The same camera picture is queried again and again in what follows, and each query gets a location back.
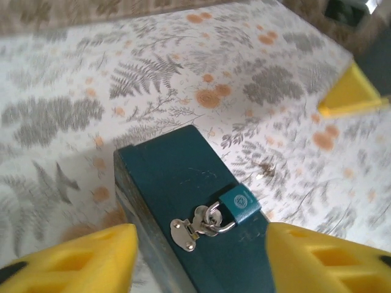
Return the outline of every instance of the padlock logo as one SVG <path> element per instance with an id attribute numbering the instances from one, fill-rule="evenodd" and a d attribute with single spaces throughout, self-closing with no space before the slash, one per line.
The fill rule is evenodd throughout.
<path id="1" fill-rule="evenodd" d="M 240 209 L 244 209 L 247 206 L 247 198 L 244 195 L 238 194 L 233 201 L 235 202 L 235 206 Z"/>

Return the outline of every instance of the metal hasp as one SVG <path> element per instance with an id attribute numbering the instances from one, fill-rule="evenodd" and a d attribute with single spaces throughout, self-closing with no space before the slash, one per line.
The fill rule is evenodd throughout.
<path id="1" fill-rule="evenodd" d="M 174 242 L 182 249 L 190 252 L 196 248 L 196 240 L 200 238 L 199 234 L 205 234 L 209 237 L 217 235 L 216 232 L 209 230 L 203 223 L 207 206 L 199 206 L 194 211 L 192 223 L 186 219 L 172 220 L 170 223 L 171 236 Z M 208 221 L 214 226 L 219 227 L 222 222 L 220 211 L 215 210 L 208 214 Z"/>
<path id="2" fill-rule="evenodd" d="M 221 226 L 223 216 L 217 208 L 224 205 L 233 221 Z M 211 206 L 199 206 L 194 211 L 192 223 L 186 220 L 174 219 L 170 223 L 170 232 L 174 242 L 186 251 L 196 248 L 199 234 L 209 237 L 226 233 L 235 226 L 240 225 L 256 212 L 260 212 L 261 206 L 256 197 L 243 184 L 219 197 L 219 200 Z"/>

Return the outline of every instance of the yellow foam block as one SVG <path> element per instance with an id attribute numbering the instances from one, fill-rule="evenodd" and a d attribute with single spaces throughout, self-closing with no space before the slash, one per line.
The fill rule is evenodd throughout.
<path id="1" fill-rule="evenodd" d="M 128 293 L 136 258 L 136 227 L 115 226 L 14 261 L 0 293 Z"/>
<path id="2" fill-rule="evenodd" d="M 391 292 L 391 253 L 286 223 L 270 223 L 266 249 L 277 293 Z"/>
<path id="3" fill-rule="evenodd" d="M 371 111 L 389 105 L 387 98 L 365 77 L 356 63 L 353 63 L 337 84 L 318 106 L 325 117 L 340 117 Z"/>

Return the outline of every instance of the floral fabric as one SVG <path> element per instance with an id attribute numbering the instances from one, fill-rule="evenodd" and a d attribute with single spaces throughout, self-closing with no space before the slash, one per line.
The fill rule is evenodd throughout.
<path id="1" fill-rule="evenodd" d="M 316 111 L 350 63 L 274 0 L 0 40 L 0 264 L 124 222 L 113 151 L 188 124 L 272 221 L 391 250 L 391 114 Z"/>

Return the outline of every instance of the black tip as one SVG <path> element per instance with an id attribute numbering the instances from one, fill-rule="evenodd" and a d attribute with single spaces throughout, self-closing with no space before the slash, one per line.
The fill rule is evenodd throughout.
<path id="1" fill-rule="evenodd" d="M 388 255 L 382 255 L 379 257 L 379 259 L 391 269 L 391 256 Z"/>
<path id="2" fill-rule="evenodd" d="M 26 267 L 28 263 L 26 261 L 20 261 L 16 264 L 10 264 L 9 266 L 0 269 L 0 285 L 7 281 L 14 274 Z"/>

